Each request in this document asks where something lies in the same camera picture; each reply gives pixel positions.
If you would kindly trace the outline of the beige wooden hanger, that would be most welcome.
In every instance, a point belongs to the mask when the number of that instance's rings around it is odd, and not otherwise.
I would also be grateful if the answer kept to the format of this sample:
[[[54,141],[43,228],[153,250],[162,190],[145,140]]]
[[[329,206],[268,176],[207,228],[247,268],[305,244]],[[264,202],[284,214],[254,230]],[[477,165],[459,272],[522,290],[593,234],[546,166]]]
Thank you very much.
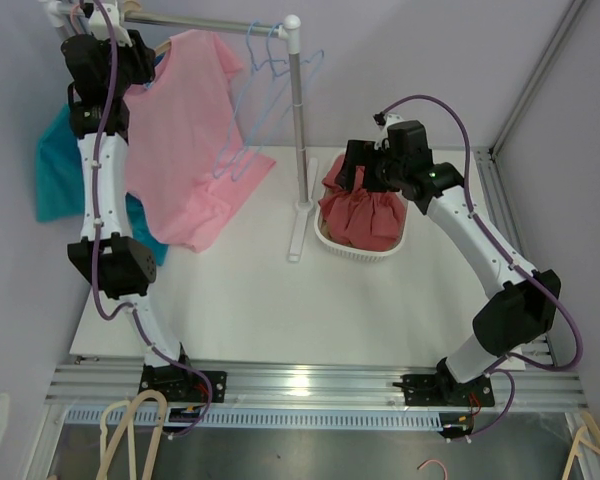
[[[122,16],[127,18],[130,14],[141,13],[143,11],[143,6],[141,2],[137,0],[124,0],[120,9]],[[163,55],[167,53],[170,48],[171,40],[167,38],[164,42],[154,48],[155,55]]]

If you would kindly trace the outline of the light pink t shirt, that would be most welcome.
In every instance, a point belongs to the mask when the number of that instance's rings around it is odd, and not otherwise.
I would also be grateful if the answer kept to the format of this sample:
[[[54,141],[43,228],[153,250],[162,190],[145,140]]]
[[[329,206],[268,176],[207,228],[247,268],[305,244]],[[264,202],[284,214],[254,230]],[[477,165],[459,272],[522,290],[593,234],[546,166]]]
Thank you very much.
[[[230,91],[242,68],[217,34],[189,30],[171,37],[154,81],[125,94],[126,190],[163,244],[208,249],[275,166],[240,152]]]

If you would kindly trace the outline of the beige t shirt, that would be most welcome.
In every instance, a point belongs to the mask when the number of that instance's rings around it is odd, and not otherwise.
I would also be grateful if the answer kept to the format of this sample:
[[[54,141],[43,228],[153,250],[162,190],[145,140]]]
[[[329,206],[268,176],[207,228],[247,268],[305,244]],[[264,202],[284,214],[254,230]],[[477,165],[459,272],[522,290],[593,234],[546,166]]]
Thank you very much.
[[[331,228],[324,225],[324,233],[329,240],[337,244],[353,247],[359,250],[387,251],[395,246],[401,237],[400,228],[391,227],[374,233],[369,226]]]

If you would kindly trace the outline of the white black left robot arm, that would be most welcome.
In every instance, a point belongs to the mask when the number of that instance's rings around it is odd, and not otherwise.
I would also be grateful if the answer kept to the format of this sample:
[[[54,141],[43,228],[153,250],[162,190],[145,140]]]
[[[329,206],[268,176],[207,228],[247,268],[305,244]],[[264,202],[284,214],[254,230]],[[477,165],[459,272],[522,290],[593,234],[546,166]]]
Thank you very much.
[[[90,283],[100,316],[125,314],[146,352],[140,387],[174,401],[189,398],[195,376],[181,342],[150,300],[157,277],[151,249],[134,239],[126,209],[125,161],[130,114],[127,90],[155,76],[154,52],[136,30],[109,39],[80,34],[61,46],[73,78],[68,88],[69,125],[76,137],[84,181],[80,239],[69,260]]]

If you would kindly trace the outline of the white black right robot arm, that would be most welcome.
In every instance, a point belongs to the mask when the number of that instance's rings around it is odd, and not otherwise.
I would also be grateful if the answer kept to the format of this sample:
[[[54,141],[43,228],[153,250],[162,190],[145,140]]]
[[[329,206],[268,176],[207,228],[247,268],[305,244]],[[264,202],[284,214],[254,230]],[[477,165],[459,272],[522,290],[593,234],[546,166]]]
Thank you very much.
[[[437,163],[426,129],[417,120],[391,116],[378,141],[351,140],[336,176],[338,186],[360,184],[374,193],[399,192],[431,219],[472,267],[487,297],[472,321],[473,333],[440,360],[432,386],[399,382],[409,405],[464,406],[482,393],[487,370],[518,347],[547,333],[561,282],[516,253],[500,232],[480,219],[467,197],[466,179],[450,163]]]

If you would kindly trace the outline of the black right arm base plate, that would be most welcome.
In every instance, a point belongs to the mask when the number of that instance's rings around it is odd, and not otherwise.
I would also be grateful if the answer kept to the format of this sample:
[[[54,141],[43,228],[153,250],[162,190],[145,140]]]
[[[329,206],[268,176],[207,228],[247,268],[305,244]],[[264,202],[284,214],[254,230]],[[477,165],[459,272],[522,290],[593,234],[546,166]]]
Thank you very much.
[[[485,376],[461,384],[437,374],[405,374],[392,386],[402,391],[407,406],[469,407],[472,400],[481,407],[495,405],[491,382]]]

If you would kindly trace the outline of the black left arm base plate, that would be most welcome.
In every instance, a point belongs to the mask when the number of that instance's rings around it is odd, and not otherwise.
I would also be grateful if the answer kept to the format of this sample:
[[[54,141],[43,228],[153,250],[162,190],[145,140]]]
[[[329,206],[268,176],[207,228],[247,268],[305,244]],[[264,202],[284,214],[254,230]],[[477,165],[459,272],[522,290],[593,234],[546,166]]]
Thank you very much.
[[[174,366],[154,368],[144,366],[138,392],[155,390],[168,402],[206,403],[211,396],[213,403],[223,403],[227,381],[224,371],[202,371],[199,375]]]

